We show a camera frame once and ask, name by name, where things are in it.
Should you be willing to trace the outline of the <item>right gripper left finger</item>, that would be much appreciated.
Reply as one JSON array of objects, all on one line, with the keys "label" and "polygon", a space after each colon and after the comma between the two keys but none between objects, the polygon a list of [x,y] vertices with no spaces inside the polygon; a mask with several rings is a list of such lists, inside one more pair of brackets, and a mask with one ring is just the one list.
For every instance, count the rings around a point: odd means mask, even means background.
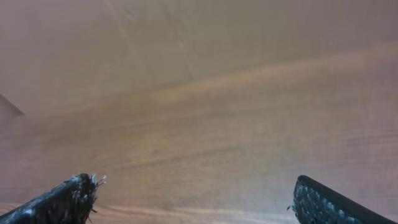
[{"label": "right gripper left finger", "polygon": [[86,173],[73,176],[52,190],[1,215],[1,224],[85,224],[98,188],[106,178]]}]

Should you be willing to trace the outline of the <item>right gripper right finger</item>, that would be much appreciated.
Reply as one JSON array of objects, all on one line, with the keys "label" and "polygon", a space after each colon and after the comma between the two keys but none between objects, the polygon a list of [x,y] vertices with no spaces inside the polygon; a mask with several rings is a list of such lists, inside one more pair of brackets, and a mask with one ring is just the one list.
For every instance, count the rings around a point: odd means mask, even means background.
[{"label": "right gripper right finger", "polygon": [[301,224],[397,224],[306,175],[298,176],[289,208]]}]

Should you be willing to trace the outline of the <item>cardboard strip at table edge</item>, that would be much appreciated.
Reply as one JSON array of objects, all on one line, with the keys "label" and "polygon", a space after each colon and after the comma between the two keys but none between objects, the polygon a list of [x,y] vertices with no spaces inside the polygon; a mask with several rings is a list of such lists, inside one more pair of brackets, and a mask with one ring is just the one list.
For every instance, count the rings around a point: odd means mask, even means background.
[{"label": "cardboard strip at table edge", "polygon": [[53,113],[396,40],[396,1],[2,1],[1,94]]}]

